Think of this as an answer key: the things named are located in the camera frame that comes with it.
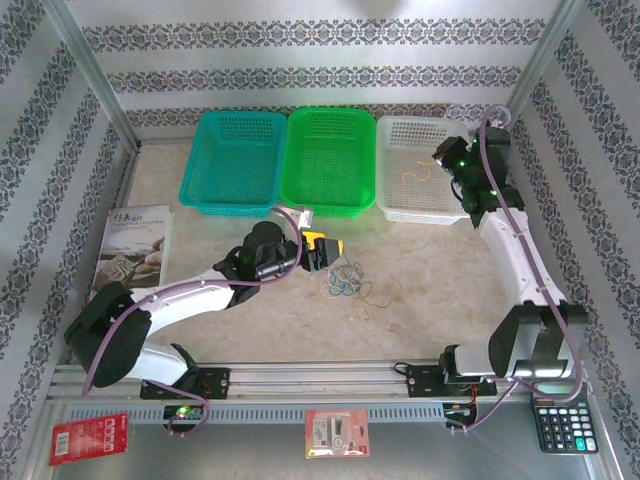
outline plastic basket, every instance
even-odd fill
[[[278,199],[287,119],[280,113],[202,116],[180,203],[204,215],[264,217]]]
[[[363,110],[303,108],[289,117],[280,198],[314,215],[355,217],[375,201],[376,122]]]
[[[451,193],[451,175],[438,164],[423,165],[450,136],[468,140],[467,127],[442,118],[378,120],[377,204],[387,220],[451,225],[469,216]]]

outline white basket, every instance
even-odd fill
[[[456,136],[469,140],[467,127],[453,120],[408,116],[378,120],[376,203],[387,220],[451,225],[469,216],[451,193],[451,175],[438,164],[417,163],[432,162],[438,145]],[[428,180],[420,181],[427,175]]]

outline calculator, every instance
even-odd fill
[[[544,453],[585,455],[598,453],[593,417],[586,394],[570,402],[533,396],[533,416]]]

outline book cover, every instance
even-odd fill
[[[121,282],[127,288],[164,284],[171,222],[169,205],[111,210],[91,296],[110,282]]]

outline red card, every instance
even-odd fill
[[[127,451],[126,413],[53,427],[49,465],[78,462]]]

